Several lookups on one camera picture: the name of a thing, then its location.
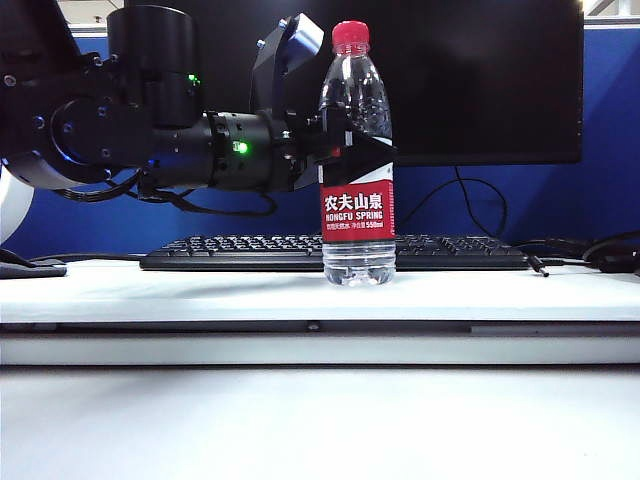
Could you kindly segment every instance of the plastic bottle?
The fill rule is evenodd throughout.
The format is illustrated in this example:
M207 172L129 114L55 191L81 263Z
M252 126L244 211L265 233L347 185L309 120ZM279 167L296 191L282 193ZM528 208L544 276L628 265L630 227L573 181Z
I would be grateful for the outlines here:
M391 112L382 79L369 58L369 29L357 21L333 29L336 54L325 79L320 108L345 104L356 128L391 144ZM395 273L393 165L348 185L326 187L321 214L324 272L331 283L359 286L391 280Z

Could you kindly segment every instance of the black keyboard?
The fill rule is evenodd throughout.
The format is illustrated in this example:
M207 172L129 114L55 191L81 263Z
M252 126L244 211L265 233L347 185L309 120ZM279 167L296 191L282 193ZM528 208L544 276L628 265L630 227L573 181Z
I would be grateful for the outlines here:
M396 268L423 270L524 270L527 257L489 237L401 235ZM322 271L319 235L220 235L177 240L140 260L144 270Z

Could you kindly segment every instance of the blue partition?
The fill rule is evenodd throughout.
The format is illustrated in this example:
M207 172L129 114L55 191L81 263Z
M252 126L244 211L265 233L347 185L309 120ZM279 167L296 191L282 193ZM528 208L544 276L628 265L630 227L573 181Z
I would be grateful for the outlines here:
M106 54L106 40L80 39L84 51ZM464 176L495 184L509 201L504 238L599 237L639 228L640 30L585 32L584 156L576 165L465 167ZM453 178L448 167L396 171L397 217L426 192ZM470 185L479 218L494 228L500 202ZM253 194L199 191L194 201L215 208L262 208ZM24 256L62 252L147 252L195 233L309 233L319 229L317 186L275 198L269 218L241 219L183 213L130 198L77 204L38 191L29 215L4 245ZM477 233L458 186L435 196L399 233Z

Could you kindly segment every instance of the robotic arm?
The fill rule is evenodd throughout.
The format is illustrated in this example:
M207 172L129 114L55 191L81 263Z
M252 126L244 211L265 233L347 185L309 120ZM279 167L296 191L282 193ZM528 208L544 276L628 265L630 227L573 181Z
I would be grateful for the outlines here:
M259 43L251 113L205 111L195 21L132 6L108 17L110 57L81 55L55 0L0 4L0 159L22 182L67 192L131 177L137 197L192 211L174 188L286 192L351 181L395 150L352 128L342 105L301 119L284 105L284 77L313 58L323 32L304 14Z

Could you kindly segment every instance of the computer monitor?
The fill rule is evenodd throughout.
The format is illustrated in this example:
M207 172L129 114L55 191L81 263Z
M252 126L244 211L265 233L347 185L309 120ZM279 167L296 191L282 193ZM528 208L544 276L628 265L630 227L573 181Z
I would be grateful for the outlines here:
M288 106L317 109L330 34L366 22L389 95L399 165L571 163L581 157L578 0L130 0L192 15L207 108L248 111L256 41L307 14L327 36L287 79Z

